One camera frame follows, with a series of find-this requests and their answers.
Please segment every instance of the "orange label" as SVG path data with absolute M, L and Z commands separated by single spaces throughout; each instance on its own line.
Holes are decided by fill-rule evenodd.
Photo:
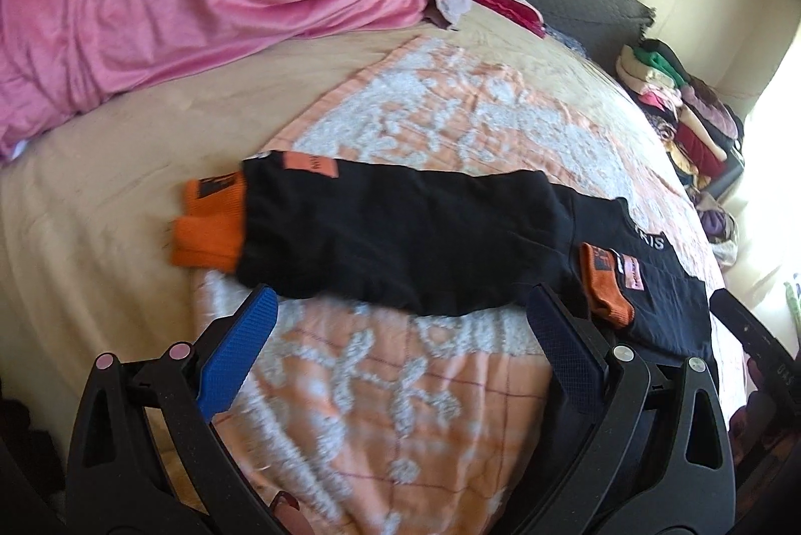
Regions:
M 332 179 L 339 178 L 336 160 L 322 155 L 308 155 L 297 151 L 287 151 L 283 154 L 283 168 L 311 171 Z

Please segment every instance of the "folded clothes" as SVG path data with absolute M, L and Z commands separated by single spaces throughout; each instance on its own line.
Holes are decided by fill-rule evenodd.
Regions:
M 241 181 L 244 207 L 233 207 Z M 615 339 L 658 363 L 700 356 L 715 367 L 706 285 L 666 236 L 638 228 L 625 199 L 578 194 L 542 171 L 472 177 L 273 151 L 240 175 L 189 183 L 187 212 L 175 221 L 173 263 L 223 263 L 246 286 L 285 297 L 327 292 L 418 315 L 526 303 L 546 283 L 589 317 L 579 253 L 588 243 L 614 252 L 634 307 Z M 239 235 L 209 239 L 226 231 Z
M 737 139 L 742 142 L 742 139 L 746 136 L 746 130 L 745 126 L 742 124 L 742 119 L 737 116 L 737 113 L 734 112 L 728 104 L 723 104 L 723 107 L 728 111 L 729 117 L 734 120 L 734 125 L 737 126 Z
M 620 56 L 618 56 L 618 60 L 615 62 L 615 70 L 618 72 L 618 80 L 633 93 L 640 95 L 652 92 L 659 97 L 662 102 L 667 102 L 668 106 L 673 109 L 678 108 L 678 106 L 683 106 L 682 96 L 678 90 L 672 90 L 656 83 L 645 82 L 642 79 L 631 76 L 631 74 L 626 72 L 623 68 L 622 57 Z
M 701 142 L 698 135 L 684 122 L 678 122 L 676 143 L 681 145 L 692 163 L 698 167 L 700 174 L 716 179 L 726 171 L 726 163 L 718 160 L 709 147 Z
M 648 92 L 641 94 L 639 96 L 639 100 L 646 106 L 652 106 L 658 110 L 666 110 L 665 104 L 662 102 L 662 99 L 657 97 L 652 90 L 649 90 Z
M 634 56 L 636 56 L 637 60 L 641 63 L 649 67 L 654 67 L 657 70 L 662 70 L 662 72 L 673 79 L 677 88 L 686 85 L 686 81 L 682 78 L 682 75 L 674 70 L 670 63 L 667 62 L 664 56 L 659 52 L 646 52 L 642 47 L 634 47 Z
M 668 158 L 673 163 L 673 167 L 681 171 L 684 175 L 690 176 L 690 181 L 694 176 L 698 175 L 698 167 L 692 163 L 690 157 L 682 150 L 682 148 L 675 142 L 670 142 L 665 145 L 665 151 Z
M 666 88 L 674 88 L 676 86 L 674 80 L 662 70 L 657 70 L 655 67 L 647 66 L 637 60 L 637 57 L 634 56 L 634 50 L 628 45 L 624 45 L 620 52 L 620 64 L 628 74 L 646 83 L 656 83 Z
M 665 110 L 662 106 L 653 106 L 652 104 L 642 102 L 641 99 L 646 98 L 646 95 L 640 95 L 637 98 L 637 107 L 642 110 L 646 117 L 656 117 L 664 121 L 670 126 L 678 126 L 678 119 L 673 110 Z
M 690 80 L 690 74 L 688 74 L 687 70 L 684 69 L 682 62 L 678 60 L 678 56 L 676 56 L 674 51 L 662 41 L 654 38 L 646 38 L 645 40 L 640 41 L 640 47 L 646 50 L 646 52 L 656 52 L 657 54 L 661 55 L 662 58 L 670 63 L 670 67 L 676 70 L 682 79 L 685 81 Z
M 656 131 L 656 135 L 659 136 L 663 144 L 673 142 L 673 139 L 676 137 L 676 127 L 674 123 L 671 124 L 663 117 L 649 113 L 647 110 L 644 114 L 648 123 L 651 124 L 651 128 Z
M 644 82 L 642 79 L 631 76 L 626 70 L 623 69 L 622 58 L 618 56 L 618 60 L 614 63 L 614 68 L 618 73 L 620 82 L 635 94 L 645 94 L 651 90 L 650 84 Z
M 704 130 L 706 130 L 706 132 L 708 132 L 709 137 L 712 138 L 712 142 L 717 144 L 721 149 L 723 149 L 727 153 L 732 148 L 734 148 L 734 144 L 735 144 L 736 140 L 734 140 L 732 138 L 729 138 L 726 135 L 724 135 L 718 129 L 717 126 L 715 126 L 712 122 L 710 122 L 708 119 L 706 119 L 701 114 L 700 111 L 696 110 L 696 108 L 694 108 L 690 104 L 686 104 L 686 108 L 688 108 L 688 110 L 691 110 L 692 113 L 698 118 L 698 121 L 701 122 L 701 126 L 704 127 Z
M 726 106 L 718 100 L 718 95 L 700 79 L 694 78 L 693 81 L 699 83 L 702 86 L 702 90 L 706 90 L 706 98 L 710 99 L 711 102 L 700 98 L 694 86 L 682 86 L 681 93 L 684 102 L 698 111 L 700 117 L 710 122 L 727 138 L 738 139 L 737 126 L 734 123 L 734 119 L 726 109 Z
M 678 120 L 682 122 L 682 124 L 687 125 L 687 127 L 695 133 L 699 140 L 708 148 L 712 155 L 714 155 L 721 163 L 726 162 L 726 151 L 721 149 L 717 144 L 714 143 L 712 137 L 710 137 L 709 133 L 703 127 L 703 124 L 695 115 L 695 113 L 688 107 L 684 106 L 678 112 Z

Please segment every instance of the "stack of clothes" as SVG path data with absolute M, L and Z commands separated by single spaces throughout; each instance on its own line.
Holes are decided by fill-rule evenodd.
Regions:
M 734 219 L 716 202 L 742 174 L 742 122 L 658 40 L 623 46 L 618 79 L 662 140 L 722 267 L 737 257 Z

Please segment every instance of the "metal rivet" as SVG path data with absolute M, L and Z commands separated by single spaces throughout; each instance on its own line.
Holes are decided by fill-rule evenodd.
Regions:
M 95 367 L 98 370 L 105 370 L 107 367 L 111 366 L 111 363 L 114 363 L 114 355 L 106 354 L 99 355 L 97 359 L 95 359 Z
M 176 361 L 186 359 L 191 351 L 192 348 L 189 343 L 175 343 L 175 345 L 170 348 L 170 358 Z
M 634 360 L 634 351 L 625 345 L 618 345 L 618 347 L 612 351 L 612 354 L 614 354 L 614 358 L 618 359 L 618 361 L 625 361 L 628 363 Z
M 697 356 L 694 356 L 690 359 L 690 367 L 696 372 L 704 372 L 706 370 L 706 363 L 703 359 L 698 359 Z

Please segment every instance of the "orange cuff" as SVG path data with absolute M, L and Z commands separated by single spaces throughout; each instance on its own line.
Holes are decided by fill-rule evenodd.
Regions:
M 189 181 L 183 202 L 187 214 L 173 224 L 171 262 L 233 273 L 245 233 L 242 172 Z
M 620 329 L 634 320 L 634 307 L 623 297 L 614 275 L 614 255 L 582 243 L 582 283 L 590 299 L 590 311 Z

